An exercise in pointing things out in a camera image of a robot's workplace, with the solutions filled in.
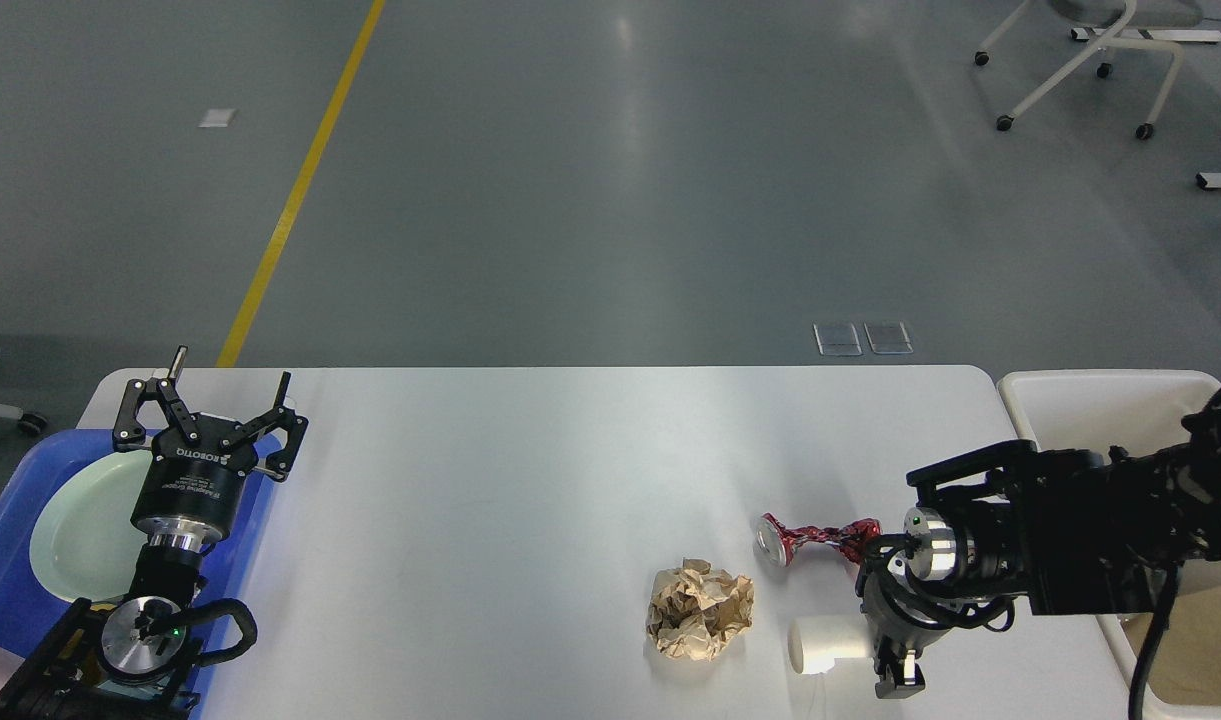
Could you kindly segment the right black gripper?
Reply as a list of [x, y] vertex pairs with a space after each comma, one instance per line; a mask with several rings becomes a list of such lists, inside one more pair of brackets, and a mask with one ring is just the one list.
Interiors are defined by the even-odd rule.
[[947, 635], [949, 611], [912, 593], [888, 560], [867, 560], [858, 574], [860, 609], [871, 625], [878, 700], [907, 700], [926, 691], [922, 652]]

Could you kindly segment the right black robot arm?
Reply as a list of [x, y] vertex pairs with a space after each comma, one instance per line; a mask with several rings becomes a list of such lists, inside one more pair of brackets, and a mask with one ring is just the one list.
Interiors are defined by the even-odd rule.
[[1035, 615], [1150, 611], [1128, 689], [1144, 691], [1187, 561], [1221, 561], [1221, 388], [1183, 416], [1189, 439], [1148, 456], [1011, 439], [907, 473], [899, 535], [863, 548], [856, 592], [874, 633], [875, 697], [926, 687], [918, 659], [954, 628]]

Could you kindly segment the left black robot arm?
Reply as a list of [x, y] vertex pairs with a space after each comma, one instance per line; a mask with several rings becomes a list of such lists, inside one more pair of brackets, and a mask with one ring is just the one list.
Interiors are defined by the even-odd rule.
[[179, 395], [186, 347], [162, 377], [126, 383], [111, 434], [116, 454], [145, 455], [131, 527], [145, 537], [115, 594], [79, 594], [0, 683], [0, 719], [186, 719], [195, 671], [238, 659], [258, 625], [244, 602], [203, 602], [206, 556], [232, 536], [255, 473], [282, 482], [309, 421], [287, 405], [291, 373], [270, 410], [245, 421], [194, 412]]

